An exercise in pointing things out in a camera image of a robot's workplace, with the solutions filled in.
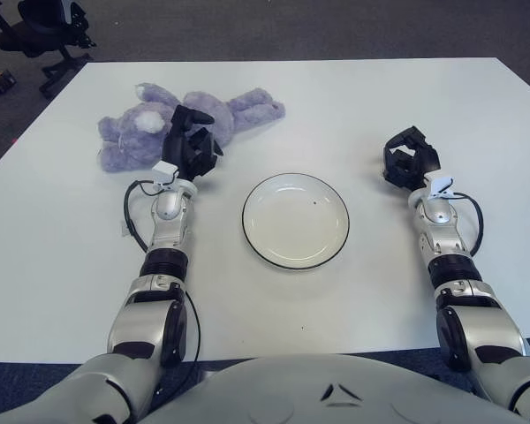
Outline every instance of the chair leg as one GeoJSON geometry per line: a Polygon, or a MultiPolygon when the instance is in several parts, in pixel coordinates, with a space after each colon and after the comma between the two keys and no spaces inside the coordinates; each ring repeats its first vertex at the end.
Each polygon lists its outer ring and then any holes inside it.
{"type": "Polygon", "coordinates": [[[42,86],[39,87],[39,91],[42,92],[43,96],[46,99],[53,98],[53,94],[49,91],[49,89],[59,80],[61,80],[65,76],[65,74],[69,72],[69,69],[69,66],[67,66],[66,64],[65,66],[57,67],[55,73],[48,77],[47,82],[45,82],[45,84],[42,84],[42,86]]]}
{"type": "Polygon", "coordinates": [[[63,55],[62,62],[42,68],[42,72],[47,77],[47,81],[41,87],[39,87],[39,89],[46,99],[53,98],[53,94],[49,91],[49,89],[59,80],[61,80],[68,71],[73,70],[78,72],[85,64],[93,60],[93,58],[89,55],[72,57],[65,47],[61,48],[60,52],[63,55]]]}

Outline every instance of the black cable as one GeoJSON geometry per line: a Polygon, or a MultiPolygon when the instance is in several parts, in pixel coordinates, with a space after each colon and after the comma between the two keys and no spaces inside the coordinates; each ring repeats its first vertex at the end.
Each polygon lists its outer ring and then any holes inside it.
{"type": "MultiPolygon", "coordinates": [[[[161,191],[159,191],[157,193],[147,193],[144,190],[142,184],[153,184],[153,181],[150,181],[150,180],[147,180],[147,179],[136,180],[136,181],[133,181],[130,184],[129,187],[127,187],[127,190],[125,190],[125,195],[124,195],[124,219],[125,219],[125,224],[127,225],[127,229],[129,230],[130,234],[132,234],[132,236],[135,239],[135,241],[138,242],[138,245],[140,245],[141,250],[143,250],[143,252],[147,252],[148,251],[148,245],[146,245],[146,243],[141,238],[140,234],[137,232],[137,230],[135,228],[135,224],[133,223],[133,220],[130,217],[130,209],[129,209],[130,194],[132,193],[132,191],[137,186],[139,186],[141,188],[141,191],[144,194],[146,194],[147,196],[156,196],[157,194],[161,193],[163,190],[161,190],[161,191]]],[[[175,388],[174,391],[172,391],[169,395],[164,396],[163,400],[158,402],[159,405],[156,406],[155,408],[153,408],[151,410],[151,412],[159,409],[161,406],[163,406],[163,405],[167,404],[168,402],[170,402],[175,397],[175,395],[183,388],[183,386],[186,384],[188,379],[191,377],[194,369],[196,368],[196,364],[198,362],[198,357],[199,357],[199,354],[201,352],[201,320],[198,317],[198,312],[196,311],[196,307],[194,306],[194,302],[191,299],[190,294],[188,294],[188,291],[185,291],[185,295],[186,295],[186,298],[188,299],[189,303],[191,304],[191,308],[193,309],[194,318],[196,320],[196,329],[198,330],[198,342],[197,342],[197,345],[196,345],[196,354],[194,355],[194,360],[193,360],[193,362],[191,364],[191,367],[189,368],[188,372],[186,373],[185,379],[175,388]]]]}
{"type": "Polygon", "coordinates": [[[143,184],[140,184],[140,189],[146,196],[150,196],[150,197],[158,196],[159,194],[164,192],[164,190],[159,190],[158,192],[155,192],[155,193],[148,193],[148,192],[145,191],[145,188],[143,188],[143,184]]]}
{"type": "Polygon", "coordinates": [[[130,234],[132,234],[135,241],[138,242],[138,245],[140,245],[141,250],[146,252],[148,250],[148,245],[145,244],[143,239],[141,238],[140,234],[135,228],[135,224],[133,223],[132,218],[130,217],[130,208],[129,208],[129,200],[130,200],[130,194],[132,193],[133,189],[137,186],[141,186],[144,183],[152,183],[153,181],[149,181],[147,179],[143,179],[141,181],[135,180],[133,181],[129,187],[127,187],[127,190],[125,190],[124,194],[124,219],[125,219],[125,225],[127,226],[127,229],[129,230],[130,234]]]}
{"type": "Polygon", "coordinates": [[[198,330],[198,344],[196,346],[196,354],[194,355],[194,360],[191,363],[191,367],[188,368],[188,371],[186,372],[186,376],[182,382],[175,388],[174,391],[170,392],[168,395],[162,395],[157,399],[157,406],[151,409],[149,413],[152,413],[156,411],[157,409],[161,408],[163,405],[168,404],[176,395],[180,392],[180,390],[185,386],[186,382],[191,378],[191,375],[193,374],[194,369],[196,368],[196,363],[198,361],[198,356],[201,352],[201,322],[198,318],[198,313],[196,312],[196,307],[194,307],[193,300],[191,299],[190,294],[188,294],[188,291],[185,291],[186,298],[191,304],[191,307],[193,308],[194,312],[194,318],[196,319],[196,328],[198,330]]]}
{"type": "Polygon", "coordinates": [[[481,242],[483,241],[483,232],[485,231],[485,220],[483,218],[483,212],[481,210],[481,207],[479,206],[479,203],[477,203],[477,201],[473,197],[465,193],[454,193],[454,195],[459,196],[459,197],[450,198],[451,201],[460,200],[460,199],[468,200],[472,202],[473,207],[475,208],[475,212],[477,213],[477,221],[479,223],[479,232],[477,234],[477,239],[475,240],[475,244],[473,245],[473,249],[471,249],[471,251],[469,252],[470,255],[475,256],[477,252],[479,252],[479,248],[481,247],[481,242]]]}

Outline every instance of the white table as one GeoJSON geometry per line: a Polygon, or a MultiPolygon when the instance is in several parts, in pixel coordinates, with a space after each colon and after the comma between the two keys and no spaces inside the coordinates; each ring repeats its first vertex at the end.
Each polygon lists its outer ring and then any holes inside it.
{"type": "MultiPolygon", "coordinates": [[[[406,194],[381,176],[384,143],[411,125],[455,188],[480,202],[476,264],[530,337],[530,87],[496,59],[88,64],[0,162],[0,361],[83,362],[104,352],[143,261],[122,236],[122,198],[149,174],[102,172],[95,125],[137,104],[133,86],[144,81],[224,100],[264,87],[287,110],[238,135],[195,180],[187,283],[203,360],[437,345],[406,194]],[[318,269],[276,269],[243,236],[247,194],[287,171],[321,178],[349,209],[344,249],[318,269]]],[[[146,239],[149,202],[132,197],[146,239]]],[[[473,211],[458,205],[471,245],[473,211]]]]}

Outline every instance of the purple stuffed animal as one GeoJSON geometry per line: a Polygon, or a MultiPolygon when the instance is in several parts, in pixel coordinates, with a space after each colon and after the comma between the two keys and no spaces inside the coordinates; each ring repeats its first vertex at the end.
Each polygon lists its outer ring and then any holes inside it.
{"type": "MultiPolygon", "coordinates": [[[[139,84],[136,93],[142,103],[118,119],[104,117],[98,123],[103,140],[100,165],[107,172],[148,169],[155,165],[161,158],[163,140],[170,130],[170,119],[178,104],[214,117],[214,124],[204,126],[215,135],[221,148],[235,133],[284,117],[283,104],[273,101],[261,88],[227,103],[202,92],[187,94],[181,103],[155,84],[139,84]]],[[[193,128],[192,133],[201,126],[193,128]]]]}

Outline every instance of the dark floor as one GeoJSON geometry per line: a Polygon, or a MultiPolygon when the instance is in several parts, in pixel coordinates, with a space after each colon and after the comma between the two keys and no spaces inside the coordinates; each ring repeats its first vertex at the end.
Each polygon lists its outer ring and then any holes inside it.
{"type": "MultiPolygon", "coordinates": [[[[17,2],[4,3],[4,15],[14,21],[17,2]]],[[[88,33],[98,44],[90,53],[98,61],[498,57],[530,85],[530,0],[81,0],[80,4],[88,12],[88,33]]],[[[0,96],[0,157],[47,106],[37,91],[40,67],[56,61],[54,53],[30,60],[0,51],[0,69],[9,69],[19,82],[0,96]]],[[[445,368],[437,350],[368,356],[468,389],[463,377],[445,368]]],[[[0,364],[0,412],[35,398],[74,368],[0,364]]],[[[172,390],[185,368],[166,376],[163,387],[172,390]]]]}

